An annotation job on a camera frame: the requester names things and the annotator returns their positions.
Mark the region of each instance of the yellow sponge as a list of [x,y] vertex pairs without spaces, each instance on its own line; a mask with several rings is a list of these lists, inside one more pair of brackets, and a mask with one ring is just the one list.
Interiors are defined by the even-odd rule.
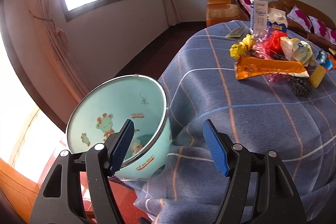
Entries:
[[314,88],[317,89],[318,86],[321,84],[321,82],[323,80],[323,77],[325,76],[326,73],[327,73],[327,71],[321,65],[319,65],[318,67],[316,67],[316,69],[314,70],[314,72],[309,77],[310,84]]

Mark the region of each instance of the enamel bowl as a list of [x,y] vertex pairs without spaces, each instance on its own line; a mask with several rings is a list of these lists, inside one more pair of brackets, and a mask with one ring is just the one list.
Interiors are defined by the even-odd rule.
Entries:
[[76,107],[67,126],[71,153],[88,151],[119,132],[127,119],[134,137],[120,171],[120,179],[148,179],[167,161],[172,141],[166,95],[160,84],[143,75],[126,75],[103,83]]

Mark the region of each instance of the milk carton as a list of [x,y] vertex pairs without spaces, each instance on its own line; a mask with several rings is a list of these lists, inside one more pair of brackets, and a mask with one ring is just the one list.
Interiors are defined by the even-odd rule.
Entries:
[[268,8],[268,26],[281,32],[287,32],[288,22],[286,12],[274,8]]
[[252,34],[258,34],[267,26],[268,2],[251,0],[251,25]]

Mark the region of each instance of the pillow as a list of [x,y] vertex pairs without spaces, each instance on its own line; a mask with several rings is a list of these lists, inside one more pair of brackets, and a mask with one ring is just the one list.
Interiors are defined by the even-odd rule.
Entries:
[[328,30],[328,35],[329,35],[329,41],[336,45],[336,31],[333,31],[332,29],[328,28],[327,27],[327,30]]
[[240,7],[244,10],[245,13],[251,15],[251,2],[250,0],[237,0]]
[[308,17],[305,15],[302,10],[300,10],[296,5],[287,15],[288,18],[293,19],[295,22],[299,23],[307,32],[310,32],[312,24]]
[[313,24],[314,34],[317,34],[319,37],[323,37],[326,40],[330,41],[326,25],[315,17],[312,17],[312,16],[308,16],[308,17]]

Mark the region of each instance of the table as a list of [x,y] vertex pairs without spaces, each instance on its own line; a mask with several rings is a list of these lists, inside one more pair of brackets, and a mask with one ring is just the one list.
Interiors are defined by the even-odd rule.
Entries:
[[[248,24],[231,21],[196,33],[159,79],[172,132],[178,136],[163,171],[148,182],[127,182],[136,189],[135,205],[157,218],[156,224],[210,223],[217,213],[227,179],[216,170],[203,139],[206,119],[252,152],[276,151],[297,186],[308,220],[336,187],[336,71],[328,72],[309,98],[296,97],[289,84],[272,84],[267,76],[237,81],[236,60],[229,54],[234,42],[224,36]],[[310,44],[316,55],[320,49]],[[252,176],[251,192],[254,183]]]

